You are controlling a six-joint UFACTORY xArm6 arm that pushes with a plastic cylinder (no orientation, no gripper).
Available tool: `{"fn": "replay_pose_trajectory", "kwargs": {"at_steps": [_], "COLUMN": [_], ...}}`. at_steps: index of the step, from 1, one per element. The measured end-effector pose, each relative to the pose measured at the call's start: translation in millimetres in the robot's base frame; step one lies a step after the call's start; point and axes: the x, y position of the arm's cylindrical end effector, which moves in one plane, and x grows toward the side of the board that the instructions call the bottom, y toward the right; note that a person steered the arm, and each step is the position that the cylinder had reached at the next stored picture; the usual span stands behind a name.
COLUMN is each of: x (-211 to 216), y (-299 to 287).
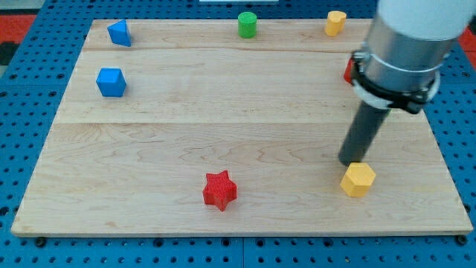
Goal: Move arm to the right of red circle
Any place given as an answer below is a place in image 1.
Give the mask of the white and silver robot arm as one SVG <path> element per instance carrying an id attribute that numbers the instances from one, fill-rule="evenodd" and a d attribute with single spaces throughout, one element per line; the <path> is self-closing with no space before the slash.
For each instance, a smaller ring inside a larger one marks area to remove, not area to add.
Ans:
<path id="1" fill-rule="evenodd" d="M 380 0 L 351 78 L 362 102 L 416 114 L 437 93 L 440 68 L 475 14 L 475 0 Z"/>

